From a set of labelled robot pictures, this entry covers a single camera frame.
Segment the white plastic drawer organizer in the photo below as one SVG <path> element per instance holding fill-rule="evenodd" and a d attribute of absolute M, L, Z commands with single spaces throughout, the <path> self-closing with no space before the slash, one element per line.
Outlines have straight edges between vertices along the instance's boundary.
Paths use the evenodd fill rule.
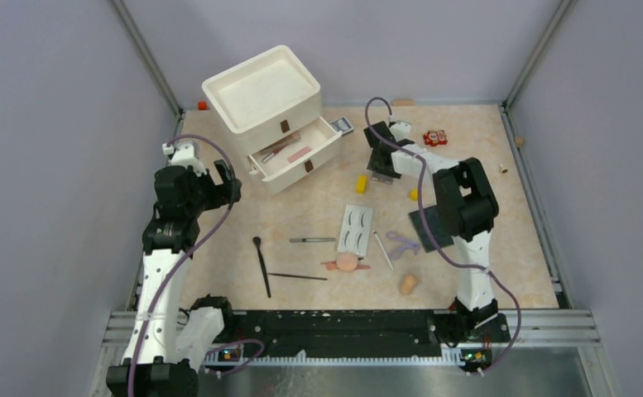
<path fill-rule="evenodd" d="M 287 45 L 226 69 L 201 88 L 248 174 L 269 194 L 311 175 L 341 152 L 341 136 L 322 115 L 318 80 Z M 260 150 L 294 132 L 300 140 L 263 164 Z M 312 151 L 290 164 L 288 157 L 304 146 Z"/>

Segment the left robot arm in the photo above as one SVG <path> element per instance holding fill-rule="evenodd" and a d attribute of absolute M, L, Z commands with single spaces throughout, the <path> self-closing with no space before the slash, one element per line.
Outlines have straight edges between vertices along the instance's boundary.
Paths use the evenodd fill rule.
<path fill-rule="evenodd" d="M 168 165 L 155 174 L 156 202 L 142 233 L 143 284 L 127 350 L 107 369 L 106 386 L 114 396 L 195 396 L 199 367 L 207 346 L 225 342 L 235 332 L 235 319 L 219 308 L 195 312 L 185 328 L 190 337 L 178 342 L 177 317 L 184 277 L 200 236 L 199 217 L 212 209 L 229 213 L 241 198 L 242 183 L 231 164 L 217 160 L 221 178 L 192 165 Z"/>

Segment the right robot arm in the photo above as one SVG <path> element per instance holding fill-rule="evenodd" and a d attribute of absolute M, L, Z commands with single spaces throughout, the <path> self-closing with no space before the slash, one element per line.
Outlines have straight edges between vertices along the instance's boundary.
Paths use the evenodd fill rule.
<path fill-rule="evenodd" d="M 482 163 L 470 157 L 452 160 L 398 141 L 385 122 L 363 130 L 372 149 L 368 169 L 399 179 L 430 177 L 436 198 L 438 227 L 452 238 L 460 259 L 447 259 L 460 269 L 454 299 L 455 328 L 467 341 L 477 341 L 496 317 L 498 303 L 489 276 L 489 244 L 499 207 Z"/>

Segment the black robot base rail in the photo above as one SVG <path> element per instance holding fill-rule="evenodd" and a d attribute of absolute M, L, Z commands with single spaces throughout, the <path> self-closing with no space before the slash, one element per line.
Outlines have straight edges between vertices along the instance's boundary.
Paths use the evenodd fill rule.
<path fill-rule="evenodd" d="M 434 310 L 250 310 L 224 315 L 217 344 L 262 341 L 264 358 L 403 358 L 441 356 L 444 347 L 509 342 L 503 314 L 469 330 L 455 313 Z"/>

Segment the pink compact case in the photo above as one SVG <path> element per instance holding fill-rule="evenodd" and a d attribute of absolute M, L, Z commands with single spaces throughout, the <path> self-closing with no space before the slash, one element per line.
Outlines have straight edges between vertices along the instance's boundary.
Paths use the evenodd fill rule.
<path fill-rule="evenodd" d="M 288 162 L 290 164 L 295 163 L 300 158 L 302 158 L 305 155 L 309 154 L 311 151 L 312 151 L 312 149 L 309 146 L 304 146 L 302 149 L 299 149 L 297 152 L 295 152 L 294 154 L 289 156 L 288 157 Z"/>

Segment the brown eyeshadow palette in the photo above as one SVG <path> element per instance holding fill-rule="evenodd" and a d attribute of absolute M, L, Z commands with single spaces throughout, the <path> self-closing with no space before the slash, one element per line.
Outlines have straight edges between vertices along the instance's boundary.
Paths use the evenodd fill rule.
<path fill-rule="evenodd" d="M 291 145 L 291 144 L 296 143 L 299 140 L 300 140 L 300 134 L 298 132 L 294 132 L 290 136 L 284 137 L 283 139 L 281 139 L 281 140 L 279 140 L 279 141 L 277 141 L 277 142 L 275 142 L 275 143 L 263 148 L 262 150 L 260 150 L 260 153 L 262 154 L 262 156 L 264 156 L 267 153 L 269 153 L 271 149 L 273 149 L 274 147 L 276 147 L 278 145 L 284 145 L 284 144 L 287 144 L 287 143 L 290 143 L 290 145 Z"/>

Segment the silver red lip pencil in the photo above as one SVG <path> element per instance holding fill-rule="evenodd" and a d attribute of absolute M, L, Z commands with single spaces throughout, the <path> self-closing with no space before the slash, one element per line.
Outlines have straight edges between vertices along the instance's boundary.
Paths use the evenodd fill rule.
<path fill-rule="evenodd" d="M 262 158 L 262 163 L 266 164 L 268 163 L 271 159 L 276 157 L 281 151 L 283 151 L 287 146 L 289 146 L 290 143 L 284 144 L 284 145 L 278 145 L 274 147 L 273 149 L 270 150 L 269 153 L 263 156 Z"/>

